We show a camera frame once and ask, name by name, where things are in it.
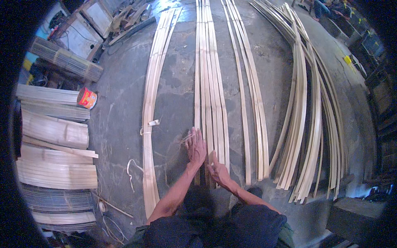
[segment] wooden stick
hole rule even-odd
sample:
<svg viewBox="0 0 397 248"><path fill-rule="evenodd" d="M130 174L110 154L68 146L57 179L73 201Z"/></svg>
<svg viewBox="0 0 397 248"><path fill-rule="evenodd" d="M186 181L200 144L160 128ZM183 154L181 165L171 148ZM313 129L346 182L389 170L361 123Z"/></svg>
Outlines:
<svg viewBox="0 0 397 248"><path fill-rule="evenodd" d="M125 214L128 217L134 218L134 216L130 215L129 213L124 212L123 210L113 206L112 204L110 204L109 202L105 201L102 197L98 196L97 194L95 194L94 192L92 192L93 195L95 195L98 199L100 199L101 201L103 201L104 203L108 204L109 206L111 206L112 208L116 209L117 211L119 211L122 214Z"/></svg>

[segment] dark shirt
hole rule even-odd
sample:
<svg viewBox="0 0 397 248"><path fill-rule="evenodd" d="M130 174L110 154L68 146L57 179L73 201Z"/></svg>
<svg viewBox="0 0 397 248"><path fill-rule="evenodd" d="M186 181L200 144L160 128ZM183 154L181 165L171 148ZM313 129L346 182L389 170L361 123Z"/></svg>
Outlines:
<svg viewBox="0 0 397 248"><path fill-rule="evenodd" d="M124 248L294 247L286 216L264 205L241 205L217 221L207 213L202 208L193 214L162 217L137 227Z"/></svg>
<svg viewBox="0 0 397 248"><path fill-rule="evenodd" d="M328 7L328 9L330 9L331 14L333 16L335 16L335 11L339 11L341 12L345 17L351 17L351 8L347 5L345 5L345 3L341 0L334 0L332 1L331 5Z"/></svg>

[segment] rolled bamboo mat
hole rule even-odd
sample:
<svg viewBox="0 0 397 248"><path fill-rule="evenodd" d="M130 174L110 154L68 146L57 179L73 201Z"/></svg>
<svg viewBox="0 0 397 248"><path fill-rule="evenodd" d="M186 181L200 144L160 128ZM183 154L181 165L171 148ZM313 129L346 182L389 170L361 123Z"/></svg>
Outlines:
<svg viewBox="0 0 397 248"><path fill-rule="evenodd" d="M21 146L21 158L48 163L93 164L93 158L91 157L74 155L57 150L37 148L24 144Z"/></svg>
<svg viewBox="0 0 397 248"><path fill-rule="evenodd" d="M30 52L68 71L98 81L103 68L43 38L36 37Z"/></svg>
<svg viewBox="0 0 397 248"><path fill-rule="evenodd" d="M55 225L87 223L96 220L93 212L39 213L36 211L32 211L32 215L35 221L38 223L55 224Z"/></svg>
<svg viewBox="0 0 397 248"><path fill-rule="evenodd" d="M93 208L89 190L62 190L22 184L28 207L38 212L83 211Z"/></svg>
<svg viewBox="0 0 397 248"><path fill-rule="evenodd" d="M43 229L53 230L58 232L74 232L74 231L83 232L95 225L96 222L93 221L93 222L87 222L81 224L69 224L69 225L40 224L40 227Z"/></svg>
<svg viewBox="0 0 397 248"><path fill-rule="evenodd" d="M22 109L23 134L49 143L87 149L88 126Z"/></svg>
<svg viewBox="0 0 397 248"><path fill-rule="evenodd" d="M45 188L97 188L95 165L59 164L18 159L19 181Z"/></svg>
<svg viewBox="0 0 397 248"><path fill-rule="evenodd" d="M90 110L77 106L53 104L31 100L21 100L21 107L27 111L46 116L67 119L70 121L85 121L90 118Z"/></svg>
<svg viewBox="0 0 397 248"><path fill-rule="evenodd" d="M16 96L21 100L40 101L51 104L76 105L78 91L60 90L33 85L18 84Z"/></svg>

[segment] person's arm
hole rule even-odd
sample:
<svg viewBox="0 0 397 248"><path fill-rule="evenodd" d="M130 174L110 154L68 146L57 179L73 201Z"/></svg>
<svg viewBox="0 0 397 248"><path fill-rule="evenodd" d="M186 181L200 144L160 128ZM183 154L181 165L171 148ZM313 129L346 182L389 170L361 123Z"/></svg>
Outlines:
<svg viewBox="0 0 397 248"><path fill-rule="evenodd" d="M162 198L153 210L146 225L157 220L160 217L173 215L177 208L182 204L187 190L194 179L197 171L200 169L207 154L206 143L202 139L201 131L192 128L189 131L188 138L185 142L190 162L186 165L186 170L178 181L170 188L164 198Z"/></svg>
<svg viewBox="0 0 397 248"><path fill-rule="evenodd" d="M271 210L274 210L278 213L275 207L270 205L269 203L265 202L261 198L251 194L250 192L246 191L245 189L241 188L237 182L232 180L229 176L227 168L224 164L218 162L218 158L216 157L216 152L213 151L212 154L213 165L206 165L212 179L217 182L220 186L234 194L239 200L247 205L265 205Z"/></svg>

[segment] yellow object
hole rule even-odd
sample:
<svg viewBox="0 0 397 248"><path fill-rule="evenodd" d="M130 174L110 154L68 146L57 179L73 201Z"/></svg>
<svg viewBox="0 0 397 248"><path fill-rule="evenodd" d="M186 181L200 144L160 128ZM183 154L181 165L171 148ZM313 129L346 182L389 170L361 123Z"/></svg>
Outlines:
<svg viewBox="0 0 397 248"><path fill-rule="evenodd" d="M346 55L346 57L344 58L345 62L349 65L351 63L351 59L348 55Z"/></svg>

